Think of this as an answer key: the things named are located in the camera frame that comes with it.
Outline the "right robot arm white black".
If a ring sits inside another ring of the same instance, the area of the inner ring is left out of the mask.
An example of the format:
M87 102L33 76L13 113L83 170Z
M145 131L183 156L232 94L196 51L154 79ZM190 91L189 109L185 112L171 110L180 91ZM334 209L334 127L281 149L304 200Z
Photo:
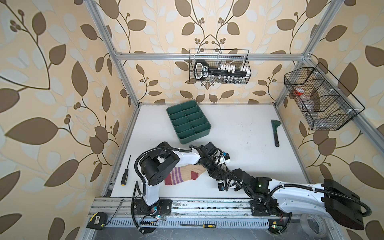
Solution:
M216 167L208 173L219 182L220 191L228 191L233 184L236 191L244 191L268 212L331 218L352 230L364 230L364 218L372 214L372 209L357 194L332 179L325 179L322 184L303 185L252 177L241 169L229 171Z

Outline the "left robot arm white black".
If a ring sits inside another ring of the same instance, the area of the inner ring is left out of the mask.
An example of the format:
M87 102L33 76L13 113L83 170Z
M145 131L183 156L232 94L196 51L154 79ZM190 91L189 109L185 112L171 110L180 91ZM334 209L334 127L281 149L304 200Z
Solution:
M140 199L132 201L132 213L151 217L168 214L171 202L160 199L161 184L180 185L198 179L203 173L209 173L220 182L230 161L230 154L211 142L201 146L190 145L188 149L160 143L140 154L135 161L135 172L142 186L135 184L134 193Z

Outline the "black argyle sock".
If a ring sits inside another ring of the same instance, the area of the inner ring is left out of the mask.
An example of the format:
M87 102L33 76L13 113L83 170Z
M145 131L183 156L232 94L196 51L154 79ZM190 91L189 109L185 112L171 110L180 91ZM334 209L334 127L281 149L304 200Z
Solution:
M214 158L214 165L220 167L223 171L228 171L226 163L230 161L229 154L218 155Z

